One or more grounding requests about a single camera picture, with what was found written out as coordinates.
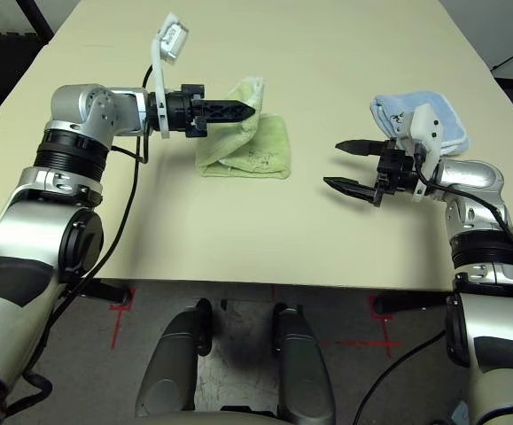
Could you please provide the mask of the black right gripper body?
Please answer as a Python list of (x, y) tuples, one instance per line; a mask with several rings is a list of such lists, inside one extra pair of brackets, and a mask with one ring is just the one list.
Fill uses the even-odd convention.
[(400, 149), (394, 139), (376, 142), (374, 154), (379, 156), (375, 182), (374, 206), (380, 206), (384, 195), (396, 192), (413, 194), (416, 189), (414, 158)]

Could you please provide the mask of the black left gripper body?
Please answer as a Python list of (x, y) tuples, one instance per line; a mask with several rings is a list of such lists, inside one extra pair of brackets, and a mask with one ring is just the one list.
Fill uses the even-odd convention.
[(207, 108), (202, 84), (183, 84), (180, 90), (166, 93), (167, 123), (170, 131), (188, 138), (207, 136)]

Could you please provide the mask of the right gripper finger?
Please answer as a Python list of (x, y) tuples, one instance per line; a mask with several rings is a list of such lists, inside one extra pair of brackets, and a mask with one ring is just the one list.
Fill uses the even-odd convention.
[(385, 149), (385, 142), (354, 139), (337, 143), (335, 148), (357, 156), (380, 156)]
[(375, 188), (364, 186), (357, 181), (345, 177), (323, 177), (323, 181), (334, 190), (349, 196), (377, 205)]

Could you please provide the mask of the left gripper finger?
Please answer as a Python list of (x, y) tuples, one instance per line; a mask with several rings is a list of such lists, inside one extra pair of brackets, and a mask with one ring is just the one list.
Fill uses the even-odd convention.
[(199, 100), (204, 114), (255, 114), (255, 109), (237, 100)]
[(236, 123), (251, 117), (248, 112), (241, 113), (211, 113), (200, 115), (199, 118), (206, 123)]

